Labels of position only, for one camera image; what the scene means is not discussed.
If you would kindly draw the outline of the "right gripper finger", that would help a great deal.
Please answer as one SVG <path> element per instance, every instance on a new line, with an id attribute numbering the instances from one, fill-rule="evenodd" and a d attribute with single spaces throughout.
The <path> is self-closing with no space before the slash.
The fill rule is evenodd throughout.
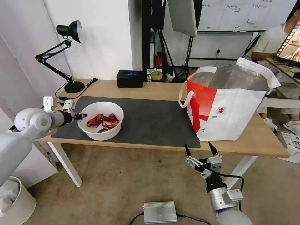
<path id="1" fill-rule="evenodd" d="M 192 168 L 200 168 L 201 166 L 203 166 L 203 163 L 200 162 L 199 160 L 197 160 L 196 158 L 192 157 L 191 152 L 187 146 L 187 144 L 185 144 L 185 155 L 186 155 L 186 162 L 192 167 Z"/>
<path id="2" fill-rule="evenodd" d="M 221 160 L 222 159 L 222 154 L 219 154 L 217 149 L 211 144 L 210 141 L 208 141 L 210 150 L 212 152 L 212 156 L 209 157 L 209 160 Z"/>

